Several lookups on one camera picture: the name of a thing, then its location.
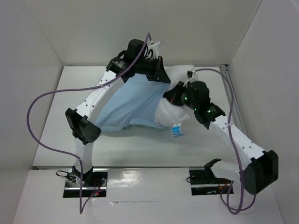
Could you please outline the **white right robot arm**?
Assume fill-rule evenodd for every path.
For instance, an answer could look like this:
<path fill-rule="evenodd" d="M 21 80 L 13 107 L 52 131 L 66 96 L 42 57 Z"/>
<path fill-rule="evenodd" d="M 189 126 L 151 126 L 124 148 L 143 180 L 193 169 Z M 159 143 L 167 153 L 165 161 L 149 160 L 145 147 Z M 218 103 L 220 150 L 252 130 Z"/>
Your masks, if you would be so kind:
<path fill-rule="evenodd" d="M 211 102 L 209 93 L 207 85 L 202 81 L 187 85 L 179 82 L 163 97 L 173 105 L 185 105 L 192 109 L 200 124 L 238 152 L 244 166 L 244 188 L 248 193 L 256 195 L 278 179 L 278 155 L 273 150 L 266 151 L 255 144 L 229 122 L 224 111 Z"/>

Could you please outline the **white pillow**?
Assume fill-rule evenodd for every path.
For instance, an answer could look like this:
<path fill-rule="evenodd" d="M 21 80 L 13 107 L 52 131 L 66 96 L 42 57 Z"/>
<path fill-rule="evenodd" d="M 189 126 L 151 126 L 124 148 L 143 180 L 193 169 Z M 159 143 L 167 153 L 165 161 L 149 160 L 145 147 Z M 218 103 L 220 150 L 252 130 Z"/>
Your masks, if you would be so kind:
<path fill-rule="evenodd" d="M 187 72 L 194 70 L 194 65 L 175 65 L 165 69 L 171 83 L 166 91 L 172 90 L 179 82 L 185 83 L 188 79 Z M 162 97 L 157 106 L 154 123 L 162 128 L 172 127 L 174 124 L 183 123 L 191 118 L 183 106 L 171 104 Z"/>

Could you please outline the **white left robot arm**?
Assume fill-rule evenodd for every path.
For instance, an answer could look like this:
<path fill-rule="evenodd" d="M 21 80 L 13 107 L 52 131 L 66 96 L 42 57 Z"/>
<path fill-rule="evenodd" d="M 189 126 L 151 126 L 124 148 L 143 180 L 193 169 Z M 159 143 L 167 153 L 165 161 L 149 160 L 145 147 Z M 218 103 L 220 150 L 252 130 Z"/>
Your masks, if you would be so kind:
<path fill-rule="evenodd" d="M 163 65 L 163 58 L 159 55 L 164 46 L 162 41 L 153 42 L 132 39 L 126 50 L 111 59 L 106 70 L 95 87 L 91 87 L 90 94 L 75 109 L 67 109 L 66 119 L 75 140 L 75 162 L 72 171 L 75 180 L 81 186 L 92 182 L 92 154 L 93 143 L 101 134 L 96 120 L 110 98 L 134 76 L 152 86 L 165 86 L 171 82 Z"/>

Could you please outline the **light blue green pillowcase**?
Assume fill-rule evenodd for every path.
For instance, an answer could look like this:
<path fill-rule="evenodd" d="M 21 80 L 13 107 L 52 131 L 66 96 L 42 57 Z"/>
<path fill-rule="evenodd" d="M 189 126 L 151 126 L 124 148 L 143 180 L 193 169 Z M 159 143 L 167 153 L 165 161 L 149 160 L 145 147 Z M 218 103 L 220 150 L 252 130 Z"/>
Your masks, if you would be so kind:
<path fill-rule="evenodd" d="M 116 132 L 130 126 L 161 129 L 154 122 L 155 113 L 169 84 L 149 81 L 135 74 L 109 99 L 95 125 L 104 132 Z"/>

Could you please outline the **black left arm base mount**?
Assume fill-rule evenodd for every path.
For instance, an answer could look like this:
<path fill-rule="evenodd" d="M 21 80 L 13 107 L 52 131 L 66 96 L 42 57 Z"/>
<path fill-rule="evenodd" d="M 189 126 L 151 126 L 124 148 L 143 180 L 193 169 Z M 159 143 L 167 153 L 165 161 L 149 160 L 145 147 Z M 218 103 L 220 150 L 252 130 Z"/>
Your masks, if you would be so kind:
<path fill-rule="evenodd" d="M 69 170 L 58 170 L 56 175 L 65 179 L 63 198 L 79 198 L 80 180 Z M 106 197 L 108 170 L 95 168 L 93 173 L 83 181 L 82 197 Z"/>

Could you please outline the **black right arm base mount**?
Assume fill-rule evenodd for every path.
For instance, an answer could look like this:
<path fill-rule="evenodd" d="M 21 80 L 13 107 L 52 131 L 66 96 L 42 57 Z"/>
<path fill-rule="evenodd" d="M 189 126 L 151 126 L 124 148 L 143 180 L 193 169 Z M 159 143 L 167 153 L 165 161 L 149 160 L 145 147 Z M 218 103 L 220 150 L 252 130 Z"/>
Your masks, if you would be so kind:
<path fill-rule="evenodd" d="M 189 168 L 189 176 L 186 181 L 191 185 L 192 196 L 219 195 L 228 192 L 231 181 L 225 178 L 217 178 L 211 168 L 221 159 L 213 159 L 200 168 Z"/>

